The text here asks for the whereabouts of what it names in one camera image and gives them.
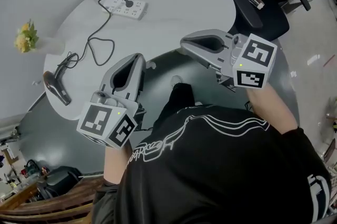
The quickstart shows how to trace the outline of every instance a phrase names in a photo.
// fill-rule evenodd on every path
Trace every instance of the vase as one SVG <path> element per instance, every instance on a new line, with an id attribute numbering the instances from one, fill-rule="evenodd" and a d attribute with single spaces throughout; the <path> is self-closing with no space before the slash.
<path id="1" fill-rule="evenodd" d="M 43 54 L 62 55 L 65 43 L 58 38 L 39 37 L 35 43 L 35 51 Z"/>

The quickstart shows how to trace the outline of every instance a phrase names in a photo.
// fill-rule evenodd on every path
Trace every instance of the wooden bench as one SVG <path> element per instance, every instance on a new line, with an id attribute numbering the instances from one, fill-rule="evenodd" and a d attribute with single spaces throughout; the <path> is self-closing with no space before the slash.
<path id="1" fill-rule="evenodd" d="M 32 184 L 0 204 L 3 223 L 91 223 L 89 213 L 103 177 L 82 179 L 68 193 L 48 200 L 25 203 L 37 193 Z"/>

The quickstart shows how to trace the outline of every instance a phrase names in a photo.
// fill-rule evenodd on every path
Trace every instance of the black pants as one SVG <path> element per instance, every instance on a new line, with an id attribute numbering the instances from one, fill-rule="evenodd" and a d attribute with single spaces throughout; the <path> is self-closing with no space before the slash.
<path id="1" fill-rule="evenodd" d="M 171 92 L 170 99 L 153 124 L 153 129 L 159 128 L 166 118 L 177 111 L 195 106 L 192 87 L 190 84 L 177 83 Z"/>

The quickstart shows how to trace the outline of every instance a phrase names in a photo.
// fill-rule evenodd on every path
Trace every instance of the shoe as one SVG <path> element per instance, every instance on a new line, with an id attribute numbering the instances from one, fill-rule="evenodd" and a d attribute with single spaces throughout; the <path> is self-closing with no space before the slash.
<path id="1" fill-rule="evenodd" d="M 183 83 L 183 78 L 181 78 L 180 76 L 176 75 L 173 76 L 171 79 L 171 87 L 173 89 L 173 87 L 177 84 L 177 83 Z"/>

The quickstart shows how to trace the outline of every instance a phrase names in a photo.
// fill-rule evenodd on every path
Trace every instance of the oval table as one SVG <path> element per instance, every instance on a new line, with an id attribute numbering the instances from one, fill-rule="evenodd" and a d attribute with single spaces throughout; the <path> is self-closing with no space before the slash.
<path id="1" fill-rule="evenodd" d="M 104 66 L 94 63 L 89 51 L 78 65 L 65 72 L 63 85 L 71 103 L 65 106 L 45 88 L 55 111 L 69 120 L 77 120 L 83 104 L 98 90 L 105 72 L 120 59 L 142 53 L 147 61 L 180 47 L 180 39 L 204 29 L 228 31 L 235 21 L 233 0 L 140 0 L 148 3 L 147 13 L 140 21 L 112 16 L 95 36 L 115 41 L 115 51 Z M 62 56 L 47 54 L 44 71 L 54 72 L 68 52 L 82 54 L 86 39 L 107 19 L 97 0 L 84 0 L 60 26 L 55 37 L 64 40 Z M 92 41 L 99 63 L 111 52 L 110 42 Z"/>

